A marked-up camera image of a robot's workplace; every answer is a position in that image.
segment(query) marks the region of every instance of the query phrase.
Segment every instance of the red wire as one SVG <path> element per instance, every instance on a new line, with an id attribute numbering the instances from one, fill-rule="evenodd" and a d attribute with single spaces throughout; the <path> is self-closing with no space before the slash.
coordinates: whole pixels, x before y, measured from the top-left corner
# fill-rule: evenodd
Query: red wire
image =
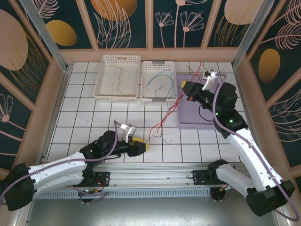
<path id="1" fill-rule="evenodd" d="M 200 61 L 200 64 L 199 64 L 199 67 L 198 67 L 198 71 L 197 71 L 196 73 L 194 73 L 193 70 L 192 70 L 189 66 L 186 65 L 186 67 L 188 67 L 188 68 L 194 73 L 194 76 L 192 77 L 192 79 L 191 79 L 190 81 L 193 81 L 194 78 L 197 76 L 199 70 L 201 69 L 201 65 L 202 65 L 202 61 Z M 164 124 L 165 120 L 167 119 L 167 117 L 168 117 L 170 114 L 172 114 L 172 113 L 176 110 L 176 108 L 177 108 L 177 106 L 178 106 L 180 100 L 183 98 L 183 96 L 184 96 L 184 93 L 183 93 L 183 90 L 182 90 L 182 91 L 181 91 L 180 97 L 178 97 L 177 100 L 176 100 L 176 102 L 175 102 L 175 104 L 174 104 L 173 106 L 170 107 L 169 111 L 168 111 L 167 114 L 164 116 L 164 118 L 162 119 L 162 121 L 159 122 L 157 125 L 155 125 L 155 126 L 153 126 L 153 127 L 151 128 L 150 134 L 149 134 L 149 142 L 151 142 L 151 131 L 153 130 L 153 128 L 155 128 L 155 127 L 157 127 L 157 126 L 159 125 L 157 132 L 159 132 L 159 129 L 161 128 L 161 134 L 163 133 L 163 124 Z"/>

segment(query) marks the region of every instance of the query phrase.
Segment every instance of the white tile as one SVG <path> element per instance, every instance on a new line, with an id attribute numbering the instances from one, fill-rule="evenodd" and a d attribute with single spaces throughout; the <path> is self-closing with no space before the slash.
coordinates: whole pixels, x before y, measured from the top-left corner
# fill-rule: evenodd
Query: white tile
<path id="1" fill-rule="evenodd" d="M 220 72 L 216 62 L 204 62 L 204 68 L 205 69 L 212 69 L 217 73 Z"/>
<path id="2" fill-rule="evenodd" d="M 175 71 L 177 73 L 189 73 L 188 62 L 175 62 Z"/>
<path id="3" fill-rule="evenodd" d="M 76 112 L 79 106 L 79 98 L 64 98 L 63 112 Z"/>
<path id="4" fill-rule="evenodd" d="M 94 111 L 95 98 L 81 98 L 79 102 L 79 112 L 92 112 Z"/>
<path id="5" fill-rule="evenodd" d="M 144 112 L 129 112 L 127 114 L 127 124 L 132 124 L 136 127 L 143 127 Z"/>
<path id="6" fill-rule="evenodd" d="M 120 158 L 117 158 L 117 159 L 109 159 L 109 158 L 115 158 L 117 157 L 116 155 L 110 155 L 108 157 L 108 159 L 105 160 L 105 162 L 123 162 L 124 160 L 124 154 L 122 154 L 122 156 Z"/>
<path id="7" fill-rule="evenodd" d="M 235 86 L 235 87 L 236 87 L 235 92 L 236 92 L 236 94 L 237 94 L 237 97 L 240 98 L 240 93 L 239 93 L 238 87 L 237 87 L 237 86 Z"/>
<path id="8" fill-rule="evenodd" d="M 163 145 L 163 162 L 182 162 L 181 145 Z"/>
<path id="9" fill-rule="evenodd" d="M 178 128 L 163 128 L 163 143 L 180 144 L 180 130 Z"/>
<path id="10" fill-rule="evenodd" d="M 182 144 L 199 144 L 198 131 L 196 129 L 182 129 L 181 130 Z"/>
<path id="11" fill-rule="evenodd" d="M 189 67 L 192 69 L 192 71 L 190 72 L 191 74 L 196 73 L 198 71 L 198 68 L 199 71 L 198 73 L 203 73 L 204 72 L 204 64 L 202 63 L 201 67 L 199 66 L 200 62 L 189 62 Z"/>
<path id="12" fill-rule="evenodd" d="M 222 74 L 227 75 L 227 79 L 226 79 L 227 83 L 230 83 L 232 85 L 236 85 L 236 79 L 235 79 L 234 73 L 222 73 Z"/>
<path id="13" fill-rule="evenodd" d="M 150 144 L 147 152 L 144 153 L 144 162 L 163 162 L 162 145 Z"/>
<path id="14" fill-rule="evenodd" d="M 107 127 L 92 127 L 90 132 L 89 143 L 98 140 L 98 138 L 102 136 L 106 131 L 108 131 Z"/>
<path id="15" fill-rule="evenodd" d="M 221 159 L 218 145 L 201 145 L 202 161 L 213 162 Z"/>
<path id="16" fill-rule="evenodd" d="M 235 103 L 235 109 L 238 112 L 244 112 L 244 107 L 243 107 L 243 103 L 241 102 L 241 98 L 237 98 L 237 101 Z"/>
<path id="17" fill-rule="evenodd" d="M 52 143 L 54 144 L 69 144 L 73 128 L 60 127 L 56 128 L 55 136 Z"/>
<path id="18" fill-rule="evenodd" d="M 218 67 L 221 73 L 233 73 L 231 63 L 218 62 Z"/>
<path id="19" fill-rule="evenodd" d="M 232 145 L 219 145 L 221 158 L 228 162 L 240 162 L 239 156 Z"/>
<path id="20" fill-rule="evenodd" d="M 68 148 L 69 148 L 69 144 L 68 145 L 51 145 L 47 161 L 51 162 L 51 161 L 55 161 L 55 160 L 59 160 L 61 158 L 67 157 Z"/>
<path id="21" fill-rule="evenodd" d="M 95 85 L 97 80 L 97 73 L 87 73 L 85 78 L 85 85 Z"/>
<path id="22" fill-rule="evenodd" d="M 200 144 L 217 144 L 215 130 L 200 129 L 198 136 Z"/>
<path id="23" fill-rule="evenodd" d="M 98 73 L 101 62 L 89 62 L 87 73 Z"/>
<path id="24" fill-rule="evenodd" d="M 182 145 L 183 162 L 202 162 L 199 145 Z"/>
<path id="25" fill-rule="evenodd" d="M 84 85 L 81 97 L 94 97 L 94 85 Z"/>
<path id="26" fill-rule="evenodd" d="M 143 162 L 143 154 L 136 157 L 129 157 L 127 154 L 125 154 L 124 156 L 124 162 Z"/>
<path id="27" fill-rule="evenodd" d="M 72 73 L 86 73 L 88 62 L 74 62 Z"/>
<path id="28" fill-rule="evenodd" d="M 69 151 L 68 151 L 68 156 L 72 155 L 76 152 L 79 152 L 85 145 L 70 145 L 69 146 Z"/>
<path id="29" fill-rule="evenodd" d="M 120 124 L 127 123 L 127 112 L 111 112 L 110 117 L 110 127 L 114 127 L 114 120 L 119 122 Z"/>
<path id="30" fill-rule="evenodd" d="M 77 112 L 75 127 L 91 127 L 93 112 Z"/>
<path id="31" fill-rule="evenodd" d="M 112 112 L 127 112 L 126 103 L 112 103 Z"/>
<path id="32" fill-rule="evenodd" d="M 139 98 L 137 100 L 137 103 L 128 104 L 128 111 L 129 112 L 144 112 L 144 105 L 142 104 L 141 99 Z"/>
<path id="33" fill-rule="evenodd" d="M 162 118 L 164 118 L 166 112 L 162 112 Z M 165 120 L 163 127 L 178 127 L 178 112 L 171 113 Z"/>
<path id="34" fill-rule="evenodd" d="M 151 131 L 151 135 L 150 135 L 150 130 L 151 128 L 144 128 L 144 141 L 150 144 L 161 144 L 162 143 L 162 138 L 160 137 L 161 130 L 159 133 L 157 133 L 156 128 L 153 128 L 153 130 Z"/>
<path id="35" fill-rule="evenodd" d="M 216 135 L 219 144 L 229 144 L 229 141 L 225 139 L 220 132 L 216 131 Z"/>
<path id="36" fill-rule="evenodd" d="M 92 127 L 108 127 L 110 112 L 95 112 Z"/>
<path id="37" fill-rule="evenodd" d="M 161 112 L 145 112 L 145 127 L 153 127 L 161 122 Z"/>
<path id="38" fill-rule="evenodd" d="M 145 106 L 146 112 L 160 112 L 161 111 L 161 105 L 146 105 Z"/>
<path id="39" fill-rule="evenodd" d="M 76 112 L 61 112 L 57 126 L 73 127 L 75 122 Z"/>
<path id="40" fill-rule="evenodd" d="M 69 85 L 65 97 L 80 97 L 83 86 Z"/>
<path id="41" fill-rule="evenodd" d="M 94 111 L 96 111 L 96 112 L 109 112 L 109 111 L 111 111 L 111 105 L 112 105 L 112 103 L 96 101 Z"/>
<path id="42" fill-rule="evenodd" d="M 83 85 L 85 73 L 72 73 L 69 80 L 69 85 Z"/>
<path id="43" fill-rule="evenodd" d="M 90 127 L 74 127 L 71 144 L 88 144 Z"/>

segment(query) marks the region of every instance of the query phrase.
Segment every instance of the dark green wallpaper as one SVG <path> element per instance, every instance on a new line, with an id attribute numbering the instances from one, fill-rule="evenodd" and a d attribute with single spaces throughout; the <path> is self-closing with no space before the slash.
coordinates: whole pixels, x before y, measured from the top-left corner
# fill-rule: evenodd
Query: dark green wallpaper
<path id="1" fill-rule="evenodd" d="M 270 109 L 282 147 L 291 167 L 301 164 L 301 80 Z"/>
<path id="2" fill-rule="evenodd" d="M 49 61 L 7 1 L 0 1 L 0 73 L 35 103 Z"/>
<path id="3" fill-rule="evenodd" d="M 301 66 L 301 3 L 288 0 L 250 62 L 265 100 Z"/>
<path id="4" fill-rule="evenodd" d="M 0 85 L 0 168 L 11 170 L 31 111 Z"/>
<path id="5" fill-rule="evenodd" d="M 144 0 L 85 0 L 99 48 L 146 48 Z"/>
<path id="6" fill-rule="evenodd" d="M 153 47 L 200 47 L 213 0 L 176 1 L 154 0 Z"/>

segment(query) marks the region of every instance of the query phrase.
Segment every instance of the purple tray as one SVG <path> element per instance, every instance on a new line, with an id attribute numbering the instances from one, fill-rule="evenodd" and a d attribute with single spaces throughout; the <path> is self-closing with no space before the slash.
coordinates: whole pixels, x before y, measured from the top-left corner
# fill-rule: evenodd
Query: purple tray
<path id="1" fill-rule="evenodd" d="M 202 75 L 200 75 L 200 78 L 202 80 L 202 83 L 205 84 L 206 80 L 202 79 Z M 193 75 L 187 75 L 187 74 L 177 74 L 177 91 L 178 96 L 180 96 L 182 88 L 181 83 L 183 80 L 190 81 L 193 78 Z M 215 83 L 210 89 L 211 92 L 215 92 L 217 85 L 218 85 L 219 78 L 215 79 Z M 198 77 L 196 77 L 194 82 L 200 83 L 200 80 Z M 178 128 L 179 129 L 215 129 L 213 122 L 208 122 L 202 119 L 198 114 L 198 107 L 200 104 L 198 102 L 192 102 L 187 100 L 187 96 L 184 95 L 182 100 L 179 102 L 178 105 Z M 201 115 L 207 119 L 212 120 L 213 114 L 207 110 L 203 109 L 201 107 L 200 110 Z"/>

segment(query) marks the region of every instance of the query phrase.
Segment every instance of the small wire piece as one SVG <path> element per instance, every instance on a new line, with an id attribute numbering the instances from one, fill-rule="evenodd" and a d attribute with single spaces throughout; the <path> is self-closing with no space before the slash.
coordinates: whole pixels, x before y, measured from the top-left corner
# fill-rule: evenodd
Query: small wire piece
<path id="1" fill-rule="evenodd" d="M 117 67 L 117 68 L 119 68 L 121 71 L 120 71 L 120 75 L 118 76 L 118 78 L 119 78 L 119 83 L 118 83 L 118 86 L 117 86 L 117 90 L 120 92 L 120 93 L 122 93 L 124 96 L 128 96 L 127 94 L 125 94 L 124 92 L 122 92 L 120 89 L 119 89 L 119 87 L 120 87 L 120 83 L 121 83 L 121 79 L 120 79 L 120 77 L 121 77 L 121 75 L 122 75 L 122 71 L 123 71 L 123 68 L 121 68 L 121 67 L 118 67 L 118 66 L 116 66 L 116 65 L 109 65 L 109 67 Z"/>
<path id="2" fill-rule="evenodd" d="M 205 118 L 201 115 L 201 106 L 202 106 L 202 105 L 200 105 L 200 106 L 198 107 L 198 114 L 199 114 L 199 116 L 200 116 L 202 119 L 204 119 L 205 121 L 212 122 L 213 120 L 205 119 Z"/>

